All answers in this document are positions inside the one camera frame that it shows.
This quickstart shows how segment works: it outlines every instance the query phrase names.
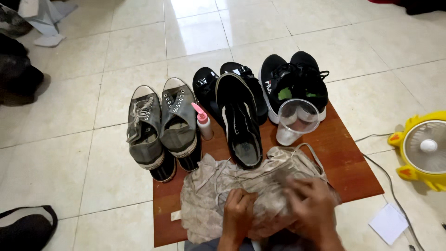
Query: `small electric fan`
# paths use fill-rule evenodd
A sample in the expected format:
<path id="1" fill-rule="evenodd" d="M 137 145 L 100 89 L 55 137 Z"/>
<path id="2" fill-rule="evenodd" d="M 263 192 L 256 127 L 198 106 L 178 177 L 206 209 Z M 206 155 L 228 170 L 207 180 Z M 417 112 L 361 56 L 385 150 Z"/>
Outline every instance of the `small electric fan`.
<path id="1" fill-rule="evenodd" d="M 399 147 L 405 166 L 396 170 L 405 180 L 421 180 L 432 190 L 446 191 L 446 111 L 418 115 L 388 143 Z"/>

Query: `power cord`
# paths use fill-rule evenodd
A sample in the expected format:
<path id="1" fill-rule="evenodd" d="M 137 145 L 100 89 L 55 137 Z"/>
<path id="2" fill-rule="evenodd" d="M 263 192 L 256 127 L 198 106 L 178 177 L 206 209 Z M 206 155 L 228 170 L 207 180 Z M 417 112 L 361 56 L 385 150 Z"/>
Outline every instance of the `power cord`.
<path id="1" fill-rule="evenodd" d="M 359 141 L 364 140 L 364 139 L 366 139 L 366 138 L 368 138 L 368 137 L 371 137 L 371 136 L 389 136 L 389 135 L 392 135 L 392 134 L 393 134 L 393 133 L 391 133 L 391 134 L 371 134 L 371 135 L 369 135 L 369 136 L 367 136 L 367 137 L 364 137 L 364 138 L 360 138 L 360 139 L 358 139 L 358 140 L 355 140 L 355 142 L 359 142 Z M 404 209 L 403 209 L 403 207 L 401 206 L 400 202 L 399 202 L 399 201 L 396 199 L 396 197 L 395 197 L 395 193 L 394 193 L 394 191 L 393 191 L 393 183 L 392 183 L 392 179 L 390 178 L 390 175 L 387 173 L 386 170 L 384 170 L 384 168 L 382 168 L 382 166 L 378 165 L 378 163 L 376 163 L 375 161 L 373 161 L 373 160 L 372 160 L 371 158 L 369 158 L 367 155 L 365 155 L 364 153 L 362 153 L 362 155 L 363 155 L 365 158 L 367 158 L 368 160 L 370 160 L 370 161 L 371 161 L 373 164 L 375 164 L 377 167 L 379 167 L 379 168 L 386 174 L 387 179 L 389 180 L 389 183 L 390 183 L 390 190 L 392 191 L 393 199 L 395 200 L 396 204 L 397 204 L 398 207 L 400 208 L 401 212 L 404 214 L 404 217 L 406 217 L 407 223 L 408 223 L 408 225 L 409 225 L 409 231 L 410 231 L 410 233 L 412 234 L 413 239 L 415 240 L 415 243 L 417 244 L 417 246 L 420 248 L 421 251 L 424 251 L 423 246 L 422 246 L 422 245 L 420 244 L 420 242 L 418 241 L 418 238 L 417 238 L 417 235 L 415 234 L 415 231 L 413 231 L 413 227 L 412 227 L 412 224 L 410 223 L 409 217 L 407 217 L 406 212 L 404 211 Z M 409 245 L 409 248 L 410 248 L 411 251 L 412 251 L 412 250 L 415 251 L 415 249 L 413 248 L 412 245 Z"/>

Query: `brown wooden board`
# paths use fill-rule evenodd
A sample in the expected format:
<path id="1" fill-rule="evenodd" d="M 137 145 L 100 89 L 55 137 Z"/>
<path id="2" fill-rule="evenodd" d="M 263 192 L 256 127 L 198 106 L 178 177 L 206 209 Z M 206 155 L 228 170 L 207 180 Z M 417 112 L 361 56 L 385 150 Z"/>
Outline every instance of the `brown wooden board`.
<path id="1" fill-rule="evenodd" d="M 383 194 L 378 180 L 351 138 L 335 109 L 329 103 L 326 118 L 312 133 L 300 137 L 292 146 L 309 143 L 324 166 L 328 180 L 339 192 L 342 202 Z M 209 153 L 215 160 L 228 159 L 229 150 L 223 128 L 211 118 L 214 137 L 202 140 L 203 155 Z M 263 159 L 276 141 L 277 125 L 269 120 L 260 126 Z M 306 147 L 301 148 L 311 157 Z M 181 209 L 180 192 L 187 172 L 179 166 L 174 179 L 166 184 L 153 182 L 153 227 L 155 247 L 187 240 L 187 231 L 181 221 L 171 221 L 170 213 Z"/>

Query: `plastic cup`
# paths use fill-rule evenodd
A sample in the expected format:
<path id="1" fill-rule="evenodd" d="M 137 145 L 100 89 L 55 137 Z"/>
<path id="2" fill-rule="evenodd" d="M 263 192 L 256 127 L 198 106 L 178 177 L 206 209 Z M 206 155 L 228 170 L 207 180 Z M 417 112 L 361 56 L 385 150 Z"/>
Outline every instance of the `plastic cup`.
<path id="1" fill-rule="evenodd" d="M 319 126 L 319 111 L 310 102 L 290 99 L 279 108 L 279 127 L 276 139 L 283 146 L 293 144 L 302 135 Z"/>

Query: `hand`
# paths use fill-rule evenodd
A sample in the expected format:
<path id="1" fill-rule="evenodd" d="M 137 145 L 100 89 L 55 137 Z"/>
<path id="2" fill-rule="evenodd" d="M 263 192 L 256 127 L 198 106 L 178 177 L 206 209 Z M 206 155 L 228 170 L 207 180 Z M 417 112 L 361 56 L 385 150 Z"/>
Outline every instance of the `hand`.
<path id="1" fill-rule="evenodd" d="M 219 251 L 238 250 L 251 229 L 254 219 L 254 202 L 258 193 L 248 193 L 238 188 L 232 189 L 226 199 L 223 215 L 223 234 L 219 242 Z"/>
<path id="2" fill-rule="evenodd" d="M 284 194 L 305 237 L 314 241 L 320 250 L 343 250 L 333 218 L 335 202 L 324 181 L 288 178 Z"/>

